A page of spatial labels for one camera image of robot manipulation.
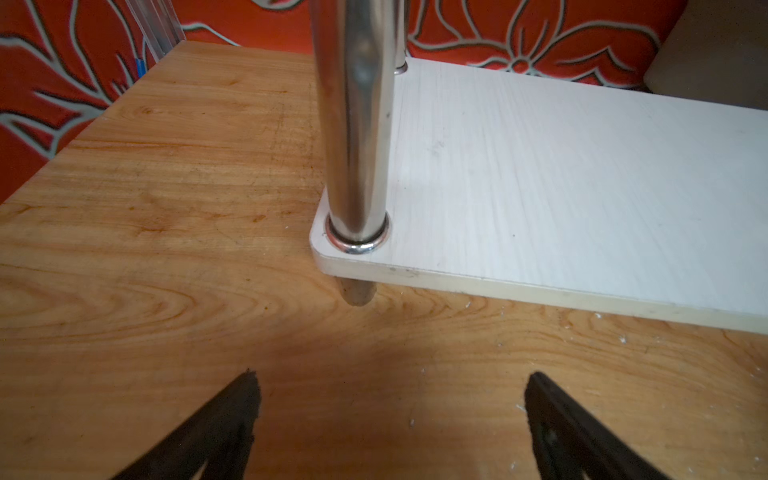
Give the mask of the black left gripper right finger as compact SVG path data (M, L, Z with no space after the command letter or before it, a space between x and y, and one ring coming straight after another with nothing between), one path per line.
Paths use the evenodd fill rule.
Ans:
M542 372L524 392L532 450L542 479L665 479Z

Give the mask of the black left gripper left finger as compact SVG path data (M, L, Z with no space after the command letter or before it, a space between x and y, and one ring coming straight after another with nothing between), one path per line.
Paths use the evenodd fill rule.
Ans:
M117 479L242 479L261 392L256 373L238 375Z

